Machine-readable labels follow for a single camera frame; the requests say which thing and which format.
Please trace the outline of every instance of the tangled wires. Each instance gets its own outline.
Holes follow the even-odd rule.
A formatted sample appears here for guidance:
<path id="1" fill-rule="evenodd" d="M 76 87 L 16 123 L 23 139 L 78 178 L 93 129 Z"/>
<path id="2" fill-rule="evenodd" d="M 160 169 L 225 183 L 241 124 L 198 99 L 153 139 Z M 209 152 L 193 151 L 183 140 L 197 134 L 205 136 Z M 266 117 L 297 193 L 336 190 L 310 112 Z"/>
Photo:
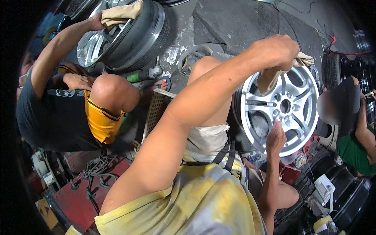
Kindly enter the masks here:
<path id="1" fill-rule="evenodd" d="M 109 167 L 111 163 L 117 159 L 115 156 L 103 156 L 103 154 L 96 159 L 88 161 L 86 164 L 86 170 L 83 171 L 83 178 L 89 179 L 90 177 L 99 176 L 99 185 L 105 188 L 110 188 L 111 185 L 107 185 L 103 179 L 104 176 L 110 176 L 115 179 L 118 177 L 114 174 L 107 173 L 109 171 Z"/>
<path id="2" fill-rule="evenodd" d="M 106 184 L 103 177 L 110 176 L 110 177 L 113 177 L 115 181 L 118 179 L 118 176 L 116 176 L 115 174 L 108 173 L 108 171 L 110 171 L 111 168 L 115 165 L 115 162 L 114 162 L 115 159 L 117 159 L 117 156 L 107 156 L 107 151 L 103 150 L 99 158 L 88 161 L 88 163 L 86 164 L 86 170 L 82 172 L 83 178 L 88 179 L 88 186 L 86 187 L 86 194 L 98 215 L 99 215 L 99 208 L 98 208 L 98 205 L 95 203 L 93 199 L 93 194 L 91 192 L 91 185 L 93 182 L 93 178 L 94 176 L 99 176 L 99 185 L 105 188 L 110 188 L 111 185 Z"/>

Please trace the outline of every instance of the green tool handle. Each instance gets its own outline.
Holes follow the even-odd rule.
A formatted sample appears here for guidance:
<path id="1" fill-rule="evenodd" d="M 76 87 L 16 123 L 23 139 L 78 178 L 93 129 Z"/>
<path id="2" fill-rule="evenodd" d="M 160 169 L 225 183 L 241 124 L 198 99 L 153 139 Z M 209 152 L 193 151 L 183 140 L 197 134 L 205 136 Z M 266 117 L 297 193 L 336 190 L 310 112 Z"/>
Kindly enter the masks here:
<path id="1" fill-rule="evenodd" d="M 147 76 L 148 73 L 149 73 L 149 69 L 142 70 L 142 71 L 137 72 L 137 73 L 132 73 L 132 74 L 130 74 L 130 75 L 127 76 L 127 80 L 130 83 L 135 83 L 135 82 L 140 82 L 140 81 L 144 81 L 144 80 L 149 80 L 149 78 Z"/>

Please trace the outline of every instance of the black shirt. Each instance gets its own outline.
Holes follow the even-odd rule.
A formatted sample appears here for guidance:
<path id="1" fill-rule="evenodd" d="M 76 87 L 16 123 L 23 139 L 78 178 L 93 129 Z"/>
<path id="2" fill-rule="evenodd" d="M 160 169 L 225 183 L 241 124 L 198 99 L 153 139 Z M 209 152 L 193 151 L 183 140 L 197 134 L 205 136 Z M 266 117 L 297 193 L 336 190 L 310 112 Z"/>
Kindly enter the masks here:
<path id="1" fill-rule="evenodd" d="M 341 120 L 338 139 L 350 134 L 356 129 L 356 120 L 360 109 L 360 86 L 354 85 L 354 80 L 349 77 L 331 90 L 331 98 Z"/>
<path id="2" fill-rule="evenodd" d="M 50 80 L 40 100 L 28 76 L 16 106 L 22 137 L 32 146 L 54 152 L 99 149 L 86 118 L 84 91 L 52 88 Z"/>

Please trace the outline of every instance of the spray can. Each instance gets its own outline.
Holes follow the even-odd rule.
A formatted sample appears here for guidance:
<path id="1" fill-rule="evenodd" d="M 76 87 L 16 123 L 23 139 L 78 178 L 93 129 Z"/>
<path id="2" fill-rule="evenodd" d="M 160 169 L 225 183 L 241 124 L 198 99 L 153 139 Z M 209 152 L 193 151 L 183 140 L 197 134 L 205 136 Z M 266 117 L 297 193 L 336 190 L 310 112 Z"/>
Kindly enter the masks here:
<path id="1" fill-rule="evenodd" d="M 302 167 L 304 164 L 307 163 L 307 158 L 304 154 L 304 152 L 302 152 L 300 149 L 298 151 L 296 151 L 295 153 L 293 153 L 293 155 L 295 155 L 295 160 L 291 163 L 292 166 L 296 167 L 296 168 L 300 168 Z"/>

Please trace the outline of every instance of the power tool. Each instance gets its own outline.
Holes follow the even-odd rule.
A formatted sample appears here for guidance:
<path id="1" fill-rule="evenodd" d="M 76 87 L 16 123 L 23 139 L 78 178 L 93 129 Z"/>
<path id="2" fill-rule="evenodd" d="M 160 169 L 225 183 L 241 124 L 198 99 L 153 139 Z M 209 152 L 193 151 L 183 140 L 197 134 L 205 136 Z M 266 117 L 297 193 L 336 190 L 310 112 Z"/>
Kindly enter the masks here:
<path id="1" fill-rule="evenodd" d="M 155 65 L 152 68 L 148 68 L 146 70 L 142 70 L 137 73 L 132 73 L 127 76 L 127 80 L 130 83 L 140 82 L 144 80 L 153 80 L 156 77 L 162 75 L 162 68 L 159 64 L 159 55 L 157 55 L 157 59 L 155 60 Z"/>

